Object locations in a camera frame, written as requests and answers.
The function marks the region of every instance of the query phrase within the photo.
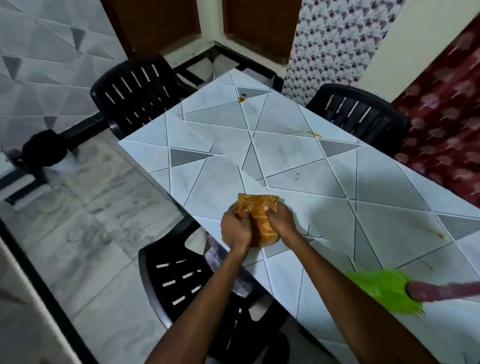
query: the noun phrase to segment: brown wooden door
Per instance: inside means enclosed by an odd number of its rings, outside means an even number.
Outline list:
[[[301,0],[223,0],[226,34],[289,57]]]
[[[127,55],[155,54],[200,34],[195,0],[101,0]]]

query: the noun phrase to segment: gray geometric wallpaper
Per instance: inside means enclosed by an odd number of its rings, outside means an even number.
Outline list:
[[[0,0],[0,146],[95,114],[90,87],[125,59],[99,0]]]

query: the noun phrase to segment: geometric patterned table top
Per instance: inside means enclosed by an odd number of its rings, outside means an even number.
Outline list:
[[[220,219],[238,193],[276,194],[310,244],[344,272],[397,268],[435,284],[480,280],[480,209],[240,71],[119,144],[219,242]],[[356,362],[281,241],[252,249],[244,265],[341,362]],[[478,360],[479,302],[426,304],[425,318],[399,319],[442,363]],[[453,321],[474,340],[435,329],[442,323],[429,316],[443,320],[442,310],[476,316]]]

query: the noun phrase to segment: person's right arm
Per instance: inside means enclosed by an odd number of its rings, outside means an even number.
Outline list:
[[[265,211],[270,225],[302,263],[345,341],[362,364],[439,364],[381,304],[313,249],[282,203]]]

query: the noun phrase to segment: person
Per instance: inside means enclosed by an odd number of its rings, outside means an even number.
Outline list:
[[[237,217],[233,204],[221,221],[230,252],[180,318],[154,347],[145,364],[203,364],[227,306],[238,269],[252,241],[250,215]],[[305,268],[345,342],[361,364],[439,364],[383,306],[313,249],[282,203],[266,208],[273,230]]]

